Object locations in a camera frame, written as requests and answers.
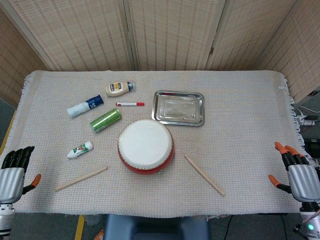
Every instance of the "floor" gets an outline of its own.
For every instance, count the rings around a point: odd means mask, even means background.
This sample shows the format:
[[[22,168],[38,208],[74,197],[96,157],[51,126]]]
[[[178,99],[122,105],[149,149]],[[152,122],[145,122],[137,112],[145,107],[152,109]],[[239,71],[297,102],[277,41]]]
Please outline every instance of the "floor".
[[[304,104],[305,107],[320,111],[320,93]],[[6,134],[14,109],[0,99],[0,143]],[[320,138],[320,122],[316,126],[305,126],[302,130],[304,138]],[[286,228],[287,239],[300,240],[292,229],[301,218],[299,214],[282,216]],[[210,230],[212,240],[223,240],[231,216],[211,219]],[[12,240],[70,240],[74,239],[78,223],[77,215],[18,213],[15,216]],[[105,224],[105,216],[100,216],[97,223],[85,223],[82,239],[93,240]],[[227,234],[227,240],[284,240],[285,230],[280,215],[248,214],[233,216]]]

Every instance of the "robotic hand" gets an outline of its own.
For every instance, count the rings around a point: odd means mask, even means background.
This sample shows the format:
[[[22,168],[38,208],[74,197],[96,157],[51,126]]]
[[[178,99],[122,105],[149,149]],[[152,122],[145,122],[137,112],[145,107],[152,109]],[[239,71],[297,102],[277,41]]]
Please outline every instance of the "robotic hand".
[[[9,152],[3,160],[0,169],[0,239],[9,236],[16,210],[13,204],[22,195],[34,189],[41,175],[35,176],[33,182],[24,187],[25,174],[34,146]]]
[[[300,214],[302,222],[297,224],[293,231],[306,240],[320,239],[320,168],[309,165],[309,162],[302,154],[299,154],[293,147],[283,147],[275,142],[277,149],[282,156],[285,169],[287,170],[289,184],[284,185],[269,175],[269,180],[278,189],[281,189],[302,203]],[[306,236],[299,232],[302,225],[307,226]]]

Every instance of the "bottle cap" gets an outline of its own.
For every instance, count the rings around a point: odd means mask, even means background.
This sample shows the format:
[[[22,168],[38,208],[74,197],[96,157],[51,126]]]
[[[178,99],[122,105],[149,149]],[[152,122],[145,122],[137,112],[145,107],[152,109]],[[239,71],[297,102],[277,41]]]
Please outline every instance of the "bottle cap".
[[[84,145],[86,146],[88,151],[94,148],[94,146],[92,145],[92,143],[90,141],[85,142]]]
[[[128,82],[129,92],[136,90],[136,85],[134,83]]]
[[[98,96],[94,96],[93,98],[90,98],[86,101],[89,105],[89,108],[93,109],[96,106],[103,104],[104,101],[102,100],[100,94]]]

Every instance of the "drum head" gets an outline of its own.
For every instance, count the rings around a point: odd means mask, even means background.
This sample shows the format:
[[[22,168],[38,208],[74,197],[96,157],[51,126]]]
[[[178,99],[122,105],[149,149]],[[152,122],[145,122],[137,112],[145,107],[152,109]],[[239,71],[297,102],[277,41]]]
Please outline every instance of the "drum head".
[[[155,120],[143,119],[128,125],[118,140],[118,150],[130,166],[149,170],[163,164],[172,151],[169,130]]]

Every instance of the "woven screen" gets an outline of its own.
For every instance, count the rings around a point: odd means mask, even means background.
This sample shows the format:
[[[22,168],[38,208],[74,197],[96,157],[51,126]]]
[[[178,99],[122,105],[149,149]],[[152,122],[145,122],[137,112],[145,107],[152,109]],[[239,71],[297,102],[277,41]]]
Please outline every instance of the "woven screen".
[[[250,70],[295,0],[227,0],[207,70]]]
[[[117,0],[9,0],[58,71],[131,70]]]
[[[45,65],[0,9],[0,98],[18,106],[25,77]]]
[[[262,55],[258,69],[281,72],[296,104],[320,87],[320,1],[299,0]]]
[[[139,70],[204,70],[224,0],[128,2]]]

